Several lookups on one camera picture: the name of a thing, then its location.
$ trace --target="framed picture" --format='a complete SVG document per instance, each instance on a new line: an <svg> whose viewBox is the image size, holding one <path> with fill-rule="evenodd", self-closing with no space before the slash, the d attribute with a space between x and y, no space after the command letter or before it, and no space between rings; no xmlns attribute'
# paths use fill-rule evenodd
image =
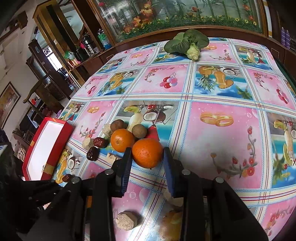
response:
<svg viewBox="0 0 296 241"><path fill-rule="evenodd" d="M3 129L12 109L20 99L20 94L9 82L0 95L0 126Z"/></svg>

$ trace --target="orange fruit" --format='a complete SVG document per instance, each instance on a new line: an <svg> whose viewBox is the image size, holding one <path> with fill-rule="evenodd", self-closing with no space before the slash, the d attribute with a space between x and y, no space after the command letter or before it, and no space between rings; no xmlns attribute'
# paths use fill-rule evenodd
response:
<svg viewBox="0 0 296 241"><path fill-rule="evenodd" d="M127 147L133 146L135 137L127 129L118 129L112 133L110 142L115 151L125 152Z"/></svg>
<svg viewBox="0 0 296 241"><path fill-rule="evenodd" d="M163 147L155 139L140 139L133 145L132 154L133 160L140 167L153 168L163 158Z"/></svg>

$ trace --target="red box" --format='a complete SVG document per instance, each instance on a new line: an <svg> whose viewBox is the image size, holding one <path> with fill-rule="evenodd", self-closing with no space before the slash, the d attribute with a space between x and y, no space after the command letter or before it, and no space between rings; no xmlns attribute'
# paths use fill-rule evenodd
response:
<svg viewBox="0 0 296 241"><path fill-rule="evenodd" d="M46 117L26 153L22 170L26 181L49 180L74 127Z"/></svg>

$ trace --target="tablecloth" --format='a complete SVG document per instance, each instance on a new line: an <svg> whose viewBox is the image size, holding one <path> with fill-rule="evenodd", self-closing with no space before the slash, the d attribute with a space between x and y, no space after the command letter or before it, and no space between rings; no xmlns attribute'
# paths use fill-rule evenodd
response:
<svg viewBox="0 0 296 241"><path fill-rule="evenodd" d="M165 43L116 54L77 91L59 117L75 130L53 177L65 185L67 173L87 179L110 168L107 154L122 153L109 145L88 161L82 141L104 137L105 123L129 123L140 113L185 168L203 178L223 177L272 240L296 204L295 92L263 45L210 38L192 62L167 54ZM160 110L157 120L147 115L151 105ZM61 169L69 156L75 158ZM113 217L129 210L141 222L131 231L115 224L116 240L160 240L163 222L180 212L165 201L166 188L162 163L150 170L133 162L127 192L112 200Z"/></svg>

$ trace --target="screw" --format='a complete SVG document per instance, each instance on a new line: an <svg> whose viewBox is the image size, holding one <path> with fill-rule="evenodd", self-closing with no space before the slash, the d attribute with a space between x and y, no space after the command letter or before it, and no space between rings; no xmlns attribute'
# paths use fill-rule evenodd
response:
<svg viewBox="0 0 296 241"><path fill-rule="evenodd" d="M188 175L190 175L190 171L187 169L184 169L184 170L182 170L182 174L185 176L188 176Z"/></svg>
<svg viewBox="0 0 296 241"><path fill-rule="evenodd" d="M109 169L105 170L104 173L105 173L106 175L111 175L111 174L114 173L114 171L113 171L113 169L109 168Z"/></svg>
<svg viewBox="0 0 296 241"><path fill-rule="evenodd" d="M72 183L78 183L79 181L80 181L79 177L73 177L71 180Z"/></svg>
<svg viewBox="0 0 296 241"><path fill-rule="evenodd" d="M216 180L217 183L223 183L224 182L224 179L221 178L221 177L216 177L215 180Z"/></svg>

